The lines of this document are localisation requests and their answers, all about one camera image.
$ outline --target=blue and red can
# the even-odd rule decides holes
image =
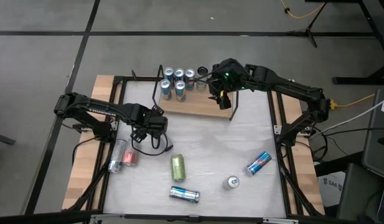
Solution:
[[[270,160],[272,159],[271,155],[267,152],[262,152],[256,159],[255,161],[246,166],[246,171],[247,174],[252,176],[256,174],[265,164],[267,164]]]

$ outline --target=yellow cable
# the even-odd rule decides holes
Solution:
[[[281,0],[281,3],[283,4],[284,9],[287,9],[286,4],[284,3],[283,0]],[[303,15],[303,16],[295,16],[295,15],[291,14],[290,10],[288,10],[287,13],[288,13],[291,17],[293,17],[293,18],[295,18],[295,19],[302,19],[302,18],[304,18],[304,17],[307,17],[307,16],[312,15],[313,13],[315,13],[316,11],[318,11],[318,10],[319,10],[321,7],[323,7],[323,6],[324,6],[324,3],[323,3],[321,6],[319,6],[317,9],[315,9],[315,10],[313,10],[312,12],[310,12],[310,13],[308,13],[308,14],[306,14],[306,15]]]
[[[368,96],[366,96],[366,97],[363,97],[363,98],[360,99],[360,100],[357,100],[357,101],[355,101],[355,102],[349,103],[349,104],[347,104],[347,105],[338,105],[336,102],[334,102],[334,100],[331,100],[331,101],[330,101],[330,108],[331,108],[332,110],[335,110],[335,109],[338,108],[338,107],[340,107],[340,108],[346,108],[346,107],[348,107],[348,106],[352,106],[352,105],[355,105],[355,104],[357,104],[357,103],[360,103],[360,102],[362,102],[363,100],[367,100],[367,99],[369,99],[369,98],[371,98],[371,97],[373,97],[373,96],[374,96],[374,94],[368,95]]]

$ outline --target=wooden table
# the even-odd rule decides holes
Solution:
[[[112,75],[98,75],[96,77],[95,86],[93,87],[91,98],[108,101],[111,93],[113,79],[114,76]],[[116,91],[115,102],[118,102],[118,98],[119,88]],[[273,98],[273,101],[277,102],[276,94],[273,94]],[[283,95],[283,103],[287,122],[291,123],[301,115],[301,107],[297,99]],[[280,113],[277,103],[274,104],[274,107],[277,122],[278,124],[280,124]],[[100,114],[92,115],[101,121],[105,119],[105,117]],[[82,133],[80,142],[86,139],[90,139],[92,137],[93,133],[91,131]],[[297,141],[309,144],[308,140],[304,137],[297,137]],[[95,161],[98,153],[98,147],[98,141],[90,141],[78,147],[72,173],[70,175],[70,180],[68,181],[67,192],[63,201],[62,208],[68,208],[72,206],[76,202],[77,198],[81,196],[83,191],[88,187],[89,183],[91,182]],[[319,184],[317,183],[315,168],[312,161],[310,149],[304,145],[296,144],[293,147],[293,156],[299,187],[304,192],[308,200],[316,208],[316,210],[324,214],[322,199],[319,192]],[[101,183],[96,188],[92,209],[98,208],[100,189]],[[293,214],[297,214],[293,191],[290,187],[288,187],[288,191],[291,204],[291,211]]]

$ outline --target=white cable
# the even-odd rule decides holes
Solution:
[[[379,103],[378,103],[377,105],[375,105],[374,107],[370,108],[369,110],[366,110],[365,112],[361,113],[360,115],[358,115],[358,116],[356,116],[356,117],[353,117],[353,118],[348,119],[348,120],[346,120],[346,121],[343,121],[343,122],[341,122],[341,123],[339,123],[339,124],[336,124],[336,125],[333,125],[333,126],[331,126],[331,127],[329,127],[329,128],[326,128],[325,130],[323,130],[323,131],[317,133],[317,134],[316,134],[315,136],[313,136],[311,139],[314,139],[314,138],[318,137],[320,134],[325,133],[326,131],[328,131],[328,130],[330,130],[330,129],[334,129],[334,128],[340,126],[340,125],[343,125],[343,124],[346,124],[346,123],[348,123],[348,122],[350,122],[350,121],[353,121],[353,120],[355,120],[355,119],[357,119],[357,118],[359,118],[359,117],[361,117],[361,116],[363,116],[363,115],[365,115],[365,114],[371,112],[371,111],[374,110],[377,106],[380,106],[380,105],[382,105],[383,103],[384,103],[384,100],[381,101],[381,102],[379,102]]]

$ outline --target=silver can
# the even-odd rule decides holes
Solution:
[[[198,203],[200,200],[200,192],[196,190],[187,190],[185,188],[176,186],[171,187],[169,196],[194,203]]]
[[[197,69],[197,75],[196,78],[200,78],[208,74],[208,70],[201,66]],[[202,81],[207,81],[207,77],[204,77],[201,79]],[[205,91],[207,84],[205,82],[196,81],[196,89],[197,91]]]
[[[117,139],[113,152],[111,153],[110,163],[108,170],[112,173],[118,173],[121,170],[121,161],[123,160],[123,155],[127,141],[122,139]]]
[[[174,78],[174,69],[171,67],[167,67],[164,69],[164,78],[169,81],[170,87],[174,88],[175,86],[175,78]]]
[[[169,80],[163,79],[160,81],[161,96],[165,100],[171,100],[171,98],[172,98],[170,85],[171,85],[171,83]]]
[[[181,68],[175,70],[175,83],[178,81],[184,81],[185,71]]]
[[[186,90],[193,90],[194,89],[194,70],[188,69],[185,72],[185,83],[186,83]]]
[[[231,190],[231,189],[237,188],[239,186],[239,183],[240,183],[239,178],[237,178],[236,176],[230,176],[225,180],[223,180],[222,187],[225,190]]]
[[[177,95],[177,100],[183,102],[186,100],[185,94],[186,84],[184,81],[177,81],[175,83],[175,93]]]

